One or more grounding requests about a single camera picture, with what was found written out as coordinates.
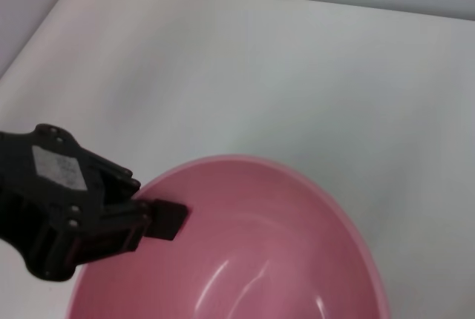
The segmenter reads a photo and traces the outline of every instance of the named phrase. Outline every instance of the gray label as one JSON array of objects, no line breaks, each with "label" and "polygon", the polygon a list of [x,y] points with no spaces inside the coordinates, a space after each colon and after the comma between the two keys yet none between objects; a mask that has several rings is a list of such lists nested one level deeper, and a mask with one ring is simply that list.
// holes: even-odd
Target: gray label
[{"label": "gray label", "polygon": [[76,158],[55,154],[36,145],[32,149],[36,173],[40,177],[75,191],[88,190]]}]

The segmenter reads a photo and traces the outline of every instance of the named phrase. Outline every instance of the black clamp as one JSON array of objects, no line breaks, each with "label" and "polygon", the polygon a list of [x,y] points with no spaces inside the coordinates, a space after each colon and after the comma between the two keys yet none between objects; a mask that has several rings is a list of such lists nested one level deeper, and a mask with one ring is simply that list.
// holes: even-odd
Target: black clamp
[{"label": "black clamp", "polygon": [[131,171],[56,126],[0,133],[0,238],[43,280],[68,280],[77,265],[135,251],[143,236],[173,240],[188,209],[132,200],[139,188]]}]

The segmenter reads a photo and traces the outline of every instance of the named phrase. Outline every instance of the pink bowl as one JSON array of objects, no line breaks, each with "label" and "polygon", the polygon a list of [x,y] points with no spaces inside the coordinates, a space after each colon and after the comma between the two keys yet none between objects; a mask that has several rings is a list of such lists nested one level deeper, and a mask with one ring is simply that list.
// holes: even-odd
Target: pink bowl
[{"label": "pink bowl", "polygon": [[174,241],[86,266],[70,319],[389,318],[344,212],[296,172],[254,157],[182,165],[137,198],[187,204]]}]

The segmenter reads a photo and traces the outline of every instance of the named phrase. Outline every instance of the screw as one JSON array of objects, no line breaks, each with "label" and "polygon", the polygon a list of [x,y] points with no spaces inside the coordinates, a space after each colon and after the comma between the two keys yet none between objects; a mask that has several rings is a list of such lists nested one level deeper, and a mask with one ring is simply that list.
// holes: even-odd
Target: screw
[{"label": "screw", "polygon": [[77,228],[79,226],[79,222],[75,219],[69,219],[68,220],[68,225],[71,227],[71,228]]}]

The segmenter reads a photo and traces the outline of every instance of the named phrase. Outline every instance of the white table surface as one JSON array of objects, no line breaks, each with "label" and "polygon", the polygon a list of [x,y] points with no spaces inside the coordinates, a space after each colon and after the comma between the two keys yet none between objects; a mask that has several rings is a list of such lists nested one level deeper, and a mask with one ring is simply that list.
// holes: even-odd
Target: white table surface
[{"label": "white table surface", "polygon": [[[298,0],[60,0],[0,81],[0,129],[62,126],[148,182],[247,153],[331,193],[395,319],[474,318],[475,24]],[[0,243],[0,318],[73,281]]]}]

